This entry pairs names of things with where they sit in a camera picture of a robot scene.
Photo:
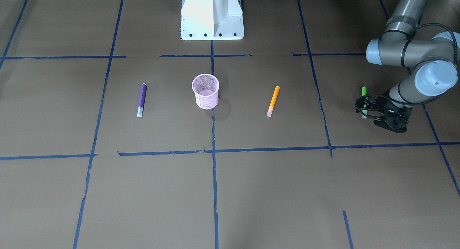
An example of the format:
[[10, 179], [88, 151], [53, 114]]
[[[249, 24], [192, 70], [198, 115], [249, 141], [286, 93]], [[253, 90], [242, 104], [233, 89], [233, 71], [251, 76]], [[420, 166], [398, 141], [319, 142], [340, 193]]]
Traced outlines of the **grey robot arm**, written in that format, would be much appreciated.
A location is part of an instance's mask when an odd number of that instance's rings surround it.
[[[458, 82], [459, 34], [440, 23], [420, 24], [428, 0], [399, 0], [381, 38], [371, 40], [366, 59], [376, 65], [413, 68], [413, 73], [383, 94], [363, 94], [355, 112], [376, 126], [404, 133], [414, 106], [440, 98]], [[444, 32], [414, 40], [418, 30], [438, 26]]]

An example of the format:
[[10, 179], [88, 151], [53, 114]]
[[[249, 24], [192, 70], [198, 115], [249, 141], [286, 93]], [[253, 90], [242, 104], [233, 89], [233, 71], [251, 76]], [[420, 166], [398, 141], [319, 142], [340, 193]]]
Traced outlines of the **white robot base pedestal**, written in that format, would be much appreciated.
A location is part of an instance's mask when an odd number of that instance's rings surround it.
[[180, 13], [184, 41], [244, 38], [242, 0], [182, 0]]

